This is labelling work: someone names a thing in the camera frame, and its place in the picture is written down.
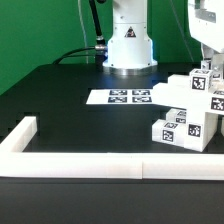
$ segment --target black and white pattern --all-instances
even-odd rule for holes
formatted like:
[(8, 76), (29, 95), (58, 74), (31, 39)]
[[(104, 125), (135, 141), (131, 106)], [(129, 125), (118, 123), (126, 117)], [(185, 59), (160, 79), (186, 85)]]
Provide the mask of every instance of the black and white pattern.
[(123, 96), (127, 94), (128, 94), (127, 90), (119, 90), (119, 89), (110, 90), (110, 96)]
[(164, 125), (165, 128), (171, 128), (171, 129), (175, 129), (177, 126), (178, 126), (178, 124), (171, 123), (171, 122), (168, 122)]
[(192, 78), (192, 89), (205, 90), (206, 78), (193, 77)]
[(181, 111), (179, 111), (178, 112), (178, 114), (177, 114), (178, 116), (181, 116), (181, 117), (186, 117), (186, 115), (187, 115), (187, 112), (186, 111), (184, 111), (184, 110), (181, 110)]
[(224, 111), (224, 99), (212, 97), (211, 109)]
[(214, 94), (217, 94), (217, 95), (224, 95), (224, 91), (215, 91)]
[(132, 102), (133, 103), (150, 103), (152, 102), (151, 97), (132, 97)]
[(193, 137), (201, 137), (201, 126), (195, 124), (189, 124), (188, 135)]
[(127, 97), (109, 97), (108, 103), (127, 103)]
[(163, 130), (162, 140), (167, 142), (174, 142), (174, 132)]
[(150, 90), (148, 90), (148, 89), (132, 90), (132, 95), (134, 95), (134, 96), (148, 96), (148, 95), (150, 95)]
[(177, 123), (181, 123), (181, 124), (185, 124), (186, 123), (186, 119), (185, 118), (176, 117), (176, 122)]

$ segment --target cable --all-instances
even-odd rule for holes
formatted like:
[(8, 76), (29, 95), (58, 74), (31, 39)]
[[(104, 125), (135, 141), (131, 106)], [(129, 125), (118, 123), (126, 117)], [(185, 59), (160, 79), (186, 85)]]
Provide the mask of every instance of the cable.
[(185, 46), (186, 46), (186, 48), (187, 48), (188, 54), (189, 54), (189, 56), (190, 56), (190, 58), (191, 58), (191, 61), (194, 62), (194, 58), (193, 58), (193, 55), (192, 55), (192, 53), (191, 53), (191, 49), (190, 49), (190, 47), (189, 47), (189, 45), (188, 45), (188, 41), (187, 41), (186, 38), (185, 38), (183, 28), (182, 28), (182, 26), (181, 26), (180, 20), (179, 20), (178, 15), (177, 15), (177, 11), (176, 11), (176, 9), (175, 9), (175, 7), (174, 7), (174, 4), (173, 4), (173, 0), (170, 0), (170, 6), (171, 6), (171, 8), (172, 8), (174, 17), (175, 17), (175, 19), (176, 19), (178, 28), (179, 28), (179, 30), (180, 30), (181, 36), (182, 36), (183, 41), (184, 41), (184, 44), (185, 44)]
[(93, 21), (94, 21), (94, 25), (95, 25), (96, 36), (97, 36), (96, 37), (97, 44), (104, 44), (105, 45), (105, 40), (104, 40), (104, 37), (102, 35), (95, 0), (89, 0), (89, 5), (90, 5), (91, 11), (92, 11)]
[(64, 58), (71, 56), (72, 54), (82, 52), (82, 51), (88, 51), (88, 50), (95, 50), (95, 47), (85, 47), (85, 48), (79, 48), (76, 50), (69, 51), (65, 54), (63, 54), (60, 58), (56, 59), (52, 64), (59, 64)]
[[(83, 16), (82, 16), (82, 5), (81, 5), (81, 0), (78, 0), (78, 9), (79, 9), (79, 19), (80, 19), (80, 24), (82, 28), (82, 33), (83, 33), (83, 38), (84, 38), (84, 44), (85, 47), (87, 48), (87, 35), (86, 35), (86, 30), (83, 22)], [(89, 58), (86, 57), (86, 64), (89, 64)]]

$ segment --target black cable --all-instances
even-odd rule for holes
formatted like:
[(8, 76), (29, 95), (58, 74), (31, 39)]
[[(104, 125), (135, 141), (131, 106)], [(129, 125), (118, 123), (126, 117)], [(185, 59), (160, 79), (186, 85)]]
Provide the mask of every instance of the black cable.
[(94, 24), (95, 24), (95, 30), (96, 30), (96, 35), (97, 35), (97, 39), (96, 39), (97, 44), (104, 44), (105, 45), (105, 40), (104, 40), (103, 35), (102, 35), (95, 0), (89, 0), (89, 4), (90, 4), (90, 8), (92, 10), (93, 21), (94, 21)]
[(76, 50), (69, 51), (69, 52), (63, 54), (60, 58), (56, 59), (52, 64), (59, 64), (64, 58), (69, 57), (72, 54), (82, 52), (82, 51), (88, 51), (88, 50), (95, 50), (95, 47), (79, 48)]

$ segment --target white cube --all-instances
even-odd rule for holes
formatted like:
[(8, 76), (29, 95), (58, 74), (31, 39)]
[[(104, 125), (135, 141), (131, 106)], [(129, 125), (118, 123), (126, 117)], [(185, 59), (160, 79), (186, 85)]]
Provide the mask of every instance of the white cube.
[(194, 69), (190, 72), (190, 89), (208, 92), (212, 86), (212, 78), (212, 70)]
[(184, 147), (185, 124), (158, 120), (152, 126), (152, 140)]
[(180, 109), (170, 109), (166, 114), (166, 120), (172, 121), (180, 124), (186, 123), (186, 110), (180, 110)]

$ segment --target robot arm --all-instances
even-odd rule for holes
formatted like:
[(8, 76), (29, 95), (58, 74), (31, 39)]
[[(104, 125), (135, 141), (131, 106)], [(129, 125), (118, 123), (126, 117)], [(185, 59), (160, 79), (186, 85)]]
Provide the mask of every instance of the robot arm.
[(188, 0), (191, 36), (201, 42), (202, 69), (212, 69), (213, 79), (224, 73), (224, 1)]
[(191, 36), (219, 53), (224, 53), (223, 9), (223, 0), (188, 0)]

